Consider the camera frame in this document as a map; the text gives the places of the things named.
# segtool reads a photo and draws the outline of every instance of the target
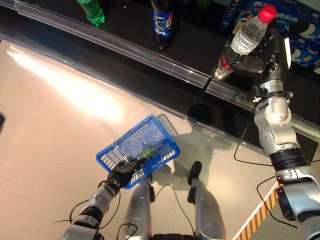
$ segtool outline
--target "black cable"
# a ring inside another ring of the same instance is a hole
[[[114,214],[112,215],[112,217],[110,218],[110,220],[109,220],[104,226],[100,227],[100,229],[105,228],[105,227],[112,221],[112,219],[114,219],[114,217],[115,217],[115,215],[116,215],[116,213],[117,213],[117,211],[118,211],[118,209],[119,209],[119,206],[120,206],[120,200],[121,200],[121,191],[120,191],[120,189],[119,189],[119,201],[118,201],[118,206],[116,206],[116,209],[115,209],[115,211],[114,211]]]
[[[259,187],[260,187],[262,184],[264,184],[265,182],[269,181],[270,179],[273,179],[274,177],[275,177],[275,176],[269,177],[269,178],[267,178],[266,180],[260,182],[260,183],[256,186],[256,191],[257,191],[257,193],[259,194],[259,197],[261,198],[261,200],[263,201],[263,203],[264,203],[264,205],[265,205],[268,213],[270,214],[270,216],[271,216],[274,220],[276,220],[276,221],[279,222],[279,223],[282,223],[282,224],[285,224],[285,225],[288,225],[288,226],[290,226],[290,227],[293,227],[293,228],[297,229],[297,228],[298,228],[297,226],[292,225],[292,224],[290,224],[290,223],[287,223],[287,222],[284,222],[284,221],[281,221],[281,220],[275,218],[275,217],[272,215],[271,211],[269,210],[269,208],[268,208],[268,206],[267,206],[264,198],[261,196],[261,194],[260,194],[260,192],[259,192]]]
[[[235,151],[234,151],[233,158],[234,158],[234,160],[236,160],[236,161],[238,161],[238,162],[241,162],[241,163],[245,163],[245,164],[253,164],[253,165],[273,167],[273,166],[270,165],[270,164],[255,163],[255,162],[250,162],[250,161],[242,161],[242,160],[239,160],[239,159],[236,158],[236,155],[237,155],[239,146],[240,146],[242,140],[244,139],[244,136],[245,136],[245,134],[246,134],[246,132],[247,132],[247,129],[248,129],[248,127],[249,127],[250,119],[251,119],[252,116],[254,115],[255,110],[256,110],[256,107],[257,107],[257,105],[254,106],[254,108],[253,108],[253,110],[252,110],[252,112],[251,112],[251,114],[250,114],[250,117],[248,118],[248,121],[246,122],[246,126],[245,126],[245,128],[244,128],[244,130],[243,130],[242,136],[241,136],[241,138],[240,138],[240,140],[239,140],[239,142],[238,142],[238,145],[236,146],[236,149],[235,149]]]
[[[86,203],[86,202],[88,202],[88,201],[89,201],[89,199],[84,200],[84,201],[81,201],[81,202],[77,203],[76,205],[74,205],[74,207],[71,209],[70,214],[69,214],[69,222],[70,222],[70,223],[72,223],[72,213],[74,212],[74,210],[75,210],[79,205],[84,204],[84,203]]]
[[[69,219],[68,220],[59,220],[59,221],[53,221],[52,223],[61,223],[61,222],[69,222]]]
[[[164,185],[164,186],[158,191],[158,193],[155,195],[155,198],[154,198],[154,199],[156,199],[157,196],[159,195],[159,193],[160,193],[165,187],[167,187],[167,186],[170,186],[170,187],[172,188],[173,193],[174,193],[174,196],[175,196],[175,199],[176,199],[176,202],[178,203],[181,211],[183,212],[185,218],[188,220],[188,222],[189,222],[189,224],[190,224],[190,226],[191,226],[192,235],[194,236],[194,238],[196,238],[195,231],[194,231],[194,227],[192,226],[191,221],[190,221],[190,219],[188,218],[187,214],[185,213],[184,209],[183,209],[182,206],[180,205],[180,202],[179,202],[179,200],[178,200],[176,191],[175,191],[174,187],[173,187],[171,184]]]
[[[61,223],[61,222],[70,222],[70,223],[72,223],[72,221],[73,221],[73,219],[72,219],[72,213],[74,212],[74,210],[78,207],[78,206],[80,206],[81,204],[84,204],[84,203],[86,203],[86,202],[88,202],[89,201],[89,199],[87,199],[87,200],[84,200],[84,201],[81,201],[81,202],[78,202],[76,205],[74,205],[74,207],[71,209],[71,211],[70,211],[70,214],[69,214],[69,219],[68,220],[59,220],[59,221],[53,221],[52,223],[54,224],[54,223]]]
[[[135,235],[135,233],[138,231],[137,225],[135,225],[135,224],[133,224],[133,223],[122,223],[122,224],[120,225],[120,227],[118,228],[118,233],[116,234],[116,240],[118,240],[118,238],[119,238],[119,232],[120,232],[121,227],[122,227],[122,226],[125,226],[125,225],[135,226],[135,231],[134,231],[129,237],[127,237],[125,240],[128,240],[129,238],[131,238],[131,237],[132,237],[133,235]]]

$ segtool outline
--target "yellow and black hazard stripe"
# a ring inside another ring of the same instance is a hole
[[[277,193],[276,189],[280,188],[280,185],[271,192],[269,197],[265,200],[265,203],[269,210],[271,210],[277,204]],[[268,210],[265,204],[262,204],[260,209],[256,212],[256,214],[252,217],[246,227],[242,230],[242,232],[238,235],[236,240],[248,240],[255,233],[258,227],[263,223],[263,221],[268,216]]]

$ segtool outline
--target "pepsi bottle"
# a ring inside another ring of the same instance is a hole
[[[160,50],[170,48],[174,43],[173,0],[150,0],[153,17],[153,38]]]

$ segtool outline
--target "red bottle cap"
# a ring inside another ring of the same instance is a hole
[[[271,4],[267,4],[264,5],[263,8],[261,8],[260,12],[258,13],[258,18],[262,23],[268,24],[272,21],[272,19],[274,19],[276,14],[276,7]]]

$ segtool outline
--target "green soda bottle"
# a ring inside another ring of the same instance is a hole
[[[196,0],[200,10],[206,10],[213,0]]]
[[[105,15],[97,0],[77,0],[83,8],[86,18],[96,27],[105,22]]]

